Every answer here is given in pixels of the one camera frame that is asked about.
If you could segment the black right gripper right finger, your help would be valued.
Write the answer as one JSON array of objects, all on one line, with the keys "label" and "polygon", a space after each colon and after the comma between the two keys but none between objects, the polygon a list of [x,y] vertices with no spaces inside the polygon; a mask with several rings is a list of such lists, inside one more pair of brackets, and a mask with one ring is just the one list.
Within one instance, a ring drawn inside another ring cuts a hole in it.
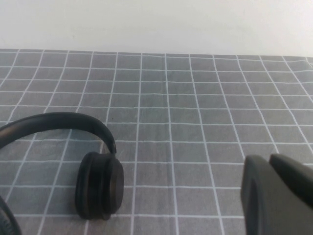
[{"label": "black right gripper right finger", "polygon": [[269,164],[298,197],[313,196],[313,170],[282,154],[271,154]]}]

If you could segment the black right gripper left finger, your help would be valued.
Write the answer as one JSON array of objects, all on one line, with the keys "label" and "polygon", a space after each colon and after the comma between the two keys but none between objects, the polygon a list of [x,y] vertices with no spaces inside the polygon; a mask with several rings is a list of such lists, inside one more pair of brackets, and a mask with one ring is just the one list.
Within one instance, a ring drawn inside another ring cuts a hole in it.
[{"label": "black right gripper left finger", "polygon": [[241,202],[248,235],[311,235],[313,197],[298,197],[263,157],[245,159]]}]

